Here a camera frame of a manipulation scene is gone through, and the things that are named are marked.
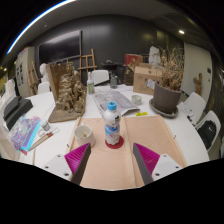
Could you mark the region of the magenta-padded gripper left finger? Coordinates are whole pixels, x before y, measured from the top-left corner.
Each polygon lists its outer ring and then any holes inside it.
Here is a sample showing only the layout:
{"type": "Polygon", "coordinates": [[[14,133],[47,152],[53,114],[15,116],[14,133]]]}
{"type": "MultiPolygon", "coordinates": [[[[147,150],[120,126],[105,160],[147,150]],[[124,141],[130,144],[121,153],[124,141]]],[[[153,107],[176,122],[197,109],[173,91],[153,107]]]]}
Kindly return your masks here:
{"type": "Polygon", "coordinates": [[[79,185],[83,178],[90,154],[91,144],[87,143],[66,155],[57,154],[43,166],[43,169],[79,185]]]}

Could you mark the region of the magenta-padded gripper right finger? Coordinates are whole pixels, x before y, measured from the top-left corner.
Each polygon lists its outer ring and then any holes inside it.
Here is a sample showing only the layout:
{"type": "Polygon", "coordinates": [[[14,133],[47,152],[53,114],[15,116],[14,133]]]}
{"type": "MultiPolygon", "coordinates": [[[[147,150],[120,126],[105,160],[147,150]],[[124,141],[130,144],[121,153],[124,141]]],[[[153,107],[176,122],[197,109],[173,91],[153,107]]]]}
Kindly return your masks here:
{"type": "Polygon", "coordinates": [[[168,154],[159,155],[138,143],[133,144],[133,154],[145,185],[182,169],[168,154]]]}

